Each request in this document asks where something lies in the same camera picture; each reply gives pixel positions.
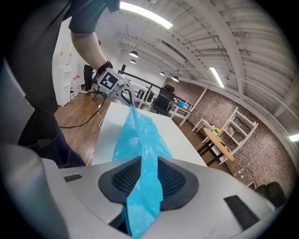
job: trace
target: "brick wall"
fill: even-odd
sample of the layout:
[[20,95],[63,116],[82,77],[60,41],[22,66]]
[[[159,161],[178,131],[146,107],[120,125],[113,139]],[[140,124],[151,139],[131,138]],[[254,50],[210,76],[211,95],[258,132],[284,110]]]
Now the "brick wall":
[[[174,93],[192,105],[204,90],[198,85],[182,81],[174,83],[171,79],[167,79],[165,84],[175,87]],[[226,161],[229,170],[246,185],[253,180],[257,186],[276,181],[285,194],[289,195],[297,177],[293,162],[277,137],[251,112],[236,102],[207,90],[188,120],[195,125],[200,118],[203,118],[211,125],[221,128],[236,107],[239,107],[238,111],[249,120],[256,121],[259,125],[248,141],[234,154],[235,161]]]

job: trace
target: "chair mesh backrest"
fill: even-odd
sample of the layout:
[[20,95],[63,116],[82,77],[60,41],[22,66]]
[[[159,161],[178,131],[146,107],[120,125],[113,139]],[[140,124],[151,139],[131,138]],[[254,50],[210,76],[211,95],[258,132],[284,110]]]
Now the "chair mesh backrest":
[[167,89],[161,88],[159,96],[157,97],[155,104],[167,108],[169,102],[174,98],[174,93],[168,91]]
[[126,196],[132,192],[141,173],[141,160],[129,165],[122,171],[116,173],[112,178],[113,186]]
[[185,176],[162,161],[158,161],[158,179],[162,186],[163,199],[176,194],[186,183]]

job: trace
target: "small plant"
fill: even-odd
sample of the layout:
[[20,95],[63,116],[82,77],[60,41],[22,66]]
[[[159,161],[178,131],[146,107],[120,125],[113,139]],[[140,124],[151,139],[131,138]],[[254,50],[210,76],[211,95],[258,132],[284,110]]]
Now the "small plant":
[[218,128],[215,128],[215,129],[214,129],[214,131],[217,133],[217,135],[219,135],[219,134],[220,134],[220,129],[218,129]]

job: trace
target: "black railing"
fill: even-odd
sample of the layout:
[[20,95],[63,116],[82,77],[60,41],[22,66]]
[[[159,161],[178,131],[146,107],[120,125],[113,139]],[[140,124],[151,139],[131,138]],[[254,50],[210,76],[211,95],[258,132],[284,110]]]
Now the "black railing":
[[[132,74],[129,74],[129,73],[125,72],[125,71],[119,70],[119,71],[118,71],[118,74],[124,74],[124,75],[127,75],[127,76],[129,76],[129,77],[133,77],[133,78],[135,78],[135,79],[137,79],[137,80],[140,80],[140,81],[143,81],[143,82],[149,84],[149,86],[145,86],[145,85],[144,85],[145,87],[148,88],[148,91],[145,93],[145,94],[146,94],[146,95],[145,95],[145,99],[147,98],[148,94],[150,93],[149,98],[148,98],[148,100],[147,100],[148,102],[151,102],[152,97],[154,96],[154,94],[153,94],[152,92],[150,92],[150,89],[152,89],[153,86],[156,87],[156,88],[158,88],[159,90],[161,89],[160,86],[157,86],[156,84],[153,84],[153,83],[151,83],[151,82],[149,82],[149,81],[147,81],[147,80],[144,80],[144,79],[142,79],[142,78],[140,78],[140,77],[137,77],[137,76],[134,76],[134,75],[132,75]],[[139,91],[136,91],[136,92],[137,92],[137,96],[136,96],[137,98],[139,98],[138,96],[140,96],[140,94],[142,94],[142,95],[141,95],[141,98],[143,97],[144,92],[143,92],[142,90],[139,90]],[[185,100],[181,99],[180,97],[178,97],[178,96],[176,96],[176,95],[175,95],[175,98],[177,98],[177,99],[183,101],[184,103],[186,103]],[[186,115],[186,112],[185,112],[185,111],[182,111],[182,110],[180,110],[180,109],[178,109],[178,112],[179,112],[180,114],[184,115],[184,116]]]

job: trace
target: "desk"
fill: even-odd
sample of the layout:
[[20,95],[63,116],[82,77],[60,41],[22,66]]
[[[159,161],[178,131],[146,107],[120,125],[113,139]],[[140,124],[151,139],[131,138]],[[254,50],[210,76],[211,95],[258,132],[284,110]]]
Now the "desk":
[[[144,110],[138,112],[153,119],[173,158],[206,166],[196,149],[169,117]],[[92,165],[112,161],[116,142],[128,114],[128,106],[111,102],[98,136]]]
[[[148,98],[149,98],[149,96],[150,96],[150,93],[153,93],[153,96],[152,96],[152,99],[151,99],[151,101],[150,101],[150,104],[148,105]],[[155,91],[155,90],[149,88],[148,96],[147,96],[147,98],[146,98],[145,101],[144,101],[144,104],[147,105],[147,106],[149,106],[149,107],[146,109],[146,111],[150,111],[150,109],[151,109],[151,107],[152,107],[154,101],[157,99],[158,95],[159,95],[159,93],[157,93],[157,91]]]
[[210,166],[213,162],[220,159],[222,156],[226,156],[230,161],[234,161],[234,156],[231,152],[229,152],[227,146],[223,145],[221,138],[219,138],[217,135],[215,135],[211,130],[204,127],[204,132],[206,133],[209,140],[197,151],[200,156],[204,155],[207,151],[211,150],[213,146],[216,146],[220,154],[213,158],[209,163],[207,163],[207,166]]
[[180,106],[179,106],[177,103],[175,103],[174,101],[171,101],[171,103],[174,104],[174,105],[176,106],[176,109],[170,113],[170,114],[171,114],[171,116],[170,116],[171,119],[172,119],[173,116],[176,114],[176,112],[178,111],[178,109],[180,109],[180,110],[182,110],[182,111],[184,111],[184,112],[187,113],[187,114],[184,115],[184,116],[177,115],[177,116],[180,117],[180,118],[184,118],[185,116],[187,116],[187,115],[189,116],[189,115],[191,114],[191,111],[188,111],[188,110],[184,109],[183,107],[180,107]]
[[139,103],[139,106],[138,106],[138,109],[140,109],[141,105],[142,105],[142,102],[144,101],[144,98],[145,98],[145,95],[146,95],[146,92],[148,91],[148,88],[142,84],[139,84],[137,82],[134,82],[134,81],[130,81],[130,84],[134,87],[134,88],[137,88],[141,91],[143,91],[143,98],[141,99],[141,96],[142,96],[142,92],[140,92],[140,96],[139,98],[136,99],[136,101],[140,102]]

